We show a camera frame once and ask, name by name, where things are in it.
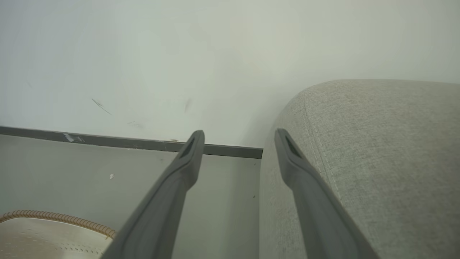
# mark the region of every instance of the gray floor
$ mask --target gray floor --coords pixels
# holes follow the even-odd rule
[[[176,154],[0,135],[0,213],[58,212],[119,230]],[[259,257],[259,169],[259,159],[204,155],[174,259]]]

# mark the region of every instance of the gray sofa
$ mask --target gray sofa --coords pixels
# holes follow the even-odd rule
[[[289,102],[262,156],[259,257],[306,258],[276,128],[290,133],[382,259],[460,258],[460,85],[340,80]]]

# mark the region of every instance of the gray baseboard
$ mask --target gray baseboard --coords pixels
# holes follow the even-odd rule
[[[0,134],[95,146],[136,148],[171,152],[179,152],[181,147],[184,145],[184,142],[116,138],[10,127],[0,127]],[[261,148],[255,147],[235,147],[205,144],[203,153],[206,155],[260,159],[262,158],[262,150],[263,149]]]

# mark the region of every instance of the woven brown rim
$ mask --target woven brown rim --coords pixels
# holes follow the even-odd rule
[[[107,237],[110,237],[112,239],[115,237],[115,230],[109,227],[106,227],[104,225],[101,225],[101,224],[98,224],[96,222],[89,221],[86,219],[77,218],[77,217],[59,214],[59,213],[26,211],[26,210],[13,211],[13,212],[8,212],[8,213],[3,214],[3,216],[0,217],[0,223],[8,219],[12,219],[12,218],[40,218],[40,219],[54,220],[54,221],[69,223],[69,224],[83,227],[89,230],[93,230],[103,235],[106,235]]]

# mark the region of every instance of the white wall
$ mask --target white wall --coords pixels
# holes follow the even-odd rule
[[[262,147],[317,83],[460,83],[459,26],[458,0],[4,0],[0,125]]]

